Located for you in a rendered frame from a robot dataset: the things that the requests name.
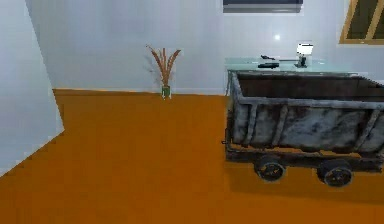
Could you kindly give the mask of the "orange houseplant in green pot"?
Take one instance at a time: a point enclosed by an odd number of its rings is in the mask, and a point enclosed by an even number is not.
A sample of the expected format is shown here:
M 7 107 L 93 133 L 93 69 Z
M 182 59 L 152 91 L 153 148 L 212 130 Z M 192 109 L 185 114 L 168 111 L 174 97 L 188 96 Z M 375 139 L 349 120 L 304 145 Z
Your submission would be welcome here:
M 147 48 L 150 50 L 160 70 L 161 96 L 163 99 L 171 98 L 171 87 L 169 85 L 169 79 L 173 69 L 173 65 L 181 50 L 177 49 L 175 52 L 167 56 L 165 48 L 155 50 L 150 45 L 147 45 Z

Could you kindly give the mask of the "pale glass table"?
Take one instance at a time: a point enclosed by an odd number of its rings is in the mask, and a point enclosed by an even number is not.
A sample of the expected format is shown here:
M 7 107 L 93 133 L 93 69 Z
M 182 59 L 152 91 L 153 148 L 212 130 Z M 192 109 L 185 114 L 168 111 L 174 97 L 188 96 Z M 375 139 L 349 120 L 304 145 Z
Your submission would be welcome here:
M 258 68 L 262 63 L 279 63 L 278 68 Z M 226 58 L 225 68 L 228 74 L 232 71 L 240 71 L 261 75 L 319 75 L 319 76 L 365 76 L 364 73 L 353 71 L 345 65 L 336 65 L 324 59 L 311 59 L 307 61 L 306 68 L 297 68 L 296 59 L 264 60 L 259 58 Z

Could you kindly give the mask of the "grey rusty mine cart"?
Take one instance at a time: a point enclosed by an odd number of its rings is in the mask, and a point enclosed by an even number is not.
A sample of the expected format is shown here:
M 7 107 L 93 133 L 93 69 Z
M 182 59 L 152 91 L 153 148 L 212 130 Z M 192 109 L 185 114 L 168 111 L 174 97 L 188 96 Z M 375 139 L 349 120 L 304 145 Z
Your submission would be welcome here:
M 384 167 L 384 85 L 331 72 L 229 72 L 228 161 L 275 182 L 312 168 L 331 187 Z

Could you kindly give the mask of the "white shade table lamp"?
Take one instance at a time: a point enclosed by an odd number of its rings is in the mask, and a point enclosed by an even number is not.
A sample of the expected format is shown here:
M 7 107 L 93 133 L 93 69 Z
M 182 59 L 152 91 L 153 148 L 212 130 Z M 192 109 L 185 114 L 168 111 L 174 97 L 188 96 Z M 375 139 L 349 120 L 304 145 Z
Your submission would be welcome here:
M 297 46 L 297 56 L 298 60 L 295 66 L 297 68 L 306 68 L 307 67 L 307 58 L 312 55 L 314 45 L 310 43 L 299 43 Z

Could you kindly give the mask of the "wooden framed window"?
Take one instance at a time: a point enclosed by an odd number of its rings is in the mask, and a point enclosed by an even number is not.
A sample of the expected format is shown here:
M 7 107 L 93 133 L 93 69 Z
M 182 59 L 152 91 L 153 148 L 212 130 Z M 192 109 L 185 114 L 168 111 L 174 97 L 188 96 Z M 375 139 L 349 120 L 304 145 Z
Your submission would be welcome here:
M 384 0 L 349 0 L 339 43 L 384 46 Z

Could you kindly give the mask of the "grey framed wall picture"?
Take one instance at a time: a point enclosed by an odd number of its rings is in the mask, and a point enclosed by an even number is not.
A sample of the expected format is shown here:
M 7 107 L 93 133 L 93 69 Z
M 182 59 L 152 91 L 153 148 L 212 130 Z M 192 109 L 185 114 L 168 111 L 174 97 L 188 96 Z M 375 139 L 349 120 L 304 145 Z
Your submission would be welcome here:
M 304 0 L 223 0 L 224 13 L 299 13 Z

